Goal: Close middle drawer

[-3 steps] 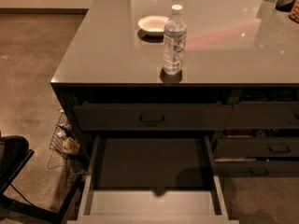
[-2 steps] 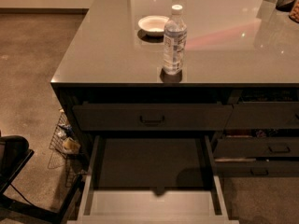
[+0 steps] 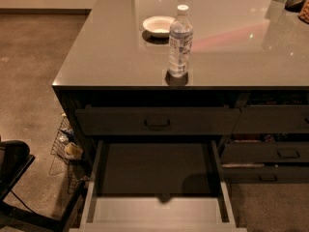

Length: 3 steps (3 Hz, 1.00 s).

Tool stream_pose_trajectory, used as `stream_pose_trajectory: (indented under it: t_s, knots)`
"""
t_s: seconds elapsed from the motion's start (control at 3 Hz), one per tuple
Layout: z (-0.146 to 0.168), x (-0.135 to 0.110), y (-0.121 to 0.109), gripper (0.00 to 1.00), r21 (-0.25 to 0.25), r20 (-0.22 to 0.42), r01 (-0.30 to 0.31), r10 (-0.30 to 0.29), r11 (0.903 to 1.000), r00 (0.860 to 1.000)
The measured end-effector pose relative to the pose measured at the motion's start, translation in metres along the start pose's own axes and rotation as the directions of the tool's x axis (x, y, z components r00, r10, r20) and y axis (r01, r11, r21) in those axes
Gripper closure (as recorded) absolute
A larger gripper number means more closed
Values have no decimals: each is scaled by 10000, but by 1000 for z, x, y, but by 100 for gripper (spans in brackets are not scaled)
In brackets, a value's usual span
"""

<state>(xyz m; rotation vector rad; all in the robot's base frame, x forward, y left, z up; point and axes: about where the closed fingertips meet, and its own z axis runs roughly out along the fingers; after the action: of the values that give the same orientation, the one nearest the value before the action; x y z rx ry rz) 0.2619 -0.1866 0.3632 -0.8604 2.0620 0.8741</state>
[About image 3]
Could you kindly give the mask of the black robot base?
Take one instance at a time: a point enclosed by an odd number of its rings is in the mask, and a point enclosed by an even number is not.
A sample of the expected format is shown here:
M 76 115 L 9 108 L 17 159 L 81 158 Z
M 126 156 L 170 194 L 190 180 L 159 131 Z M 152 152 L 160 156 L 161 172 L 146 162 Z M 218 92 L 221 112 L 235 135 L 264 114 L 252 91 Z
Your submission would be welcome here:
M 80 225 L 84 197 L 73 197 L 85 177 L 83 166 L 64 158 L 60 145 L 29 140 L 34 160 L 5 197 L 10 215 L 1 232 L 69 232 Z

